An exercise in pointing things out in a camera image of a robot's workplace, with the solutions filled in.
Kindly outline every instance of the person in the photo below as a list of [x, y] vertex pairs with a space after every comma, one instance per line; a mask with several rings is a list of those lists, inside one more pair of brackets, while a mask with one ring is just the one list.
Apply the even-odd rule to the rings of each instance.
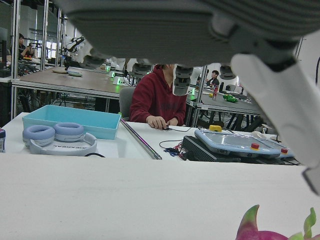
[[25, 46], [24, 45], [25, 42], [25, 37], [19, 33], [19, 55], [18, 58], [19, 60], [23, 59], [25, 55], [29, 56], [33, 56], [34, 55], [34, 51], [32, 49], [32, 46]]
[[158, 64], [141, 79], [132, 95], [131, 122], [148, 123], [155, 129], [184, 124], [187, 96], [173, 94], [174, 68], [174, 64]]
[[219, 72], [217, 70], [213, 70], [211, 73], [211, 79], [210, 80], [208, 80], [207, 78], [205, 79], [206, 86], [207, 87], [219, 86], [219, 80], [217, 79], [218, 76], [219, 76]]

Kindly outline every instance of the hand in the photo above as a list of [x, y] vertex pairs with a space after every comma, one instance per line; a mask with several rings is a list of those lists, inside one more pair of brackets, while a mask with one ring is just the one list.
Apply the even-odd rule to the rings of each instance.
[[166, 121], [163, 119], [162, 116], [148, 116], [145, 119], [146, 123], [150, 125], [150, 127], [155, 129], [166, 129], [167, 124]]
[[178, 125], [178, 119], [176, 119], [175, 117], [172, 118], [171, 120], [169, 120], [166, 124], [171, 125], [171, 126], [177, 126]]

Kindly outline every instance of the dragon fruit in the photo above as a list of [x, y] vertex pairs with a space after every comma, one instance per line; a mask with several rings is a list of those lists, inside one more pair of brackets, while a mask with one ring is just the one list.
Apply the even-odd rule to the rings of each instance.
[[257, 227], [258, 209], [259, 205], [255, 205], [244, 214], [235, 240], [320, 240], [320, 234], [312, 237], [311, 227], [316, 223], [316, 213], [313, 207], [310, 209], [310, 215], [304, 221], [304, 235], [299, 232], [289, 238], [274, 231], [259, 231]]

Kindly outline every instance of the maroon hoodie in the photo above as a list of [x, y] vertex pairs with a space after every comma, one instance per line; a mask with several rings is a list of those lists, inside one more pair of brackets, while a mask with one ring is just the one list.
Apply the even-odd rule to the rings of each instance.
[[178, 126], [184, 124], [187, 96], [176, 96], [165, 80], [161, 65], [144, 76], [136, 86], [130, 107], [130, 121], [145, 123], [150, 115], [161, 116], [165, 122], [178, 119]]

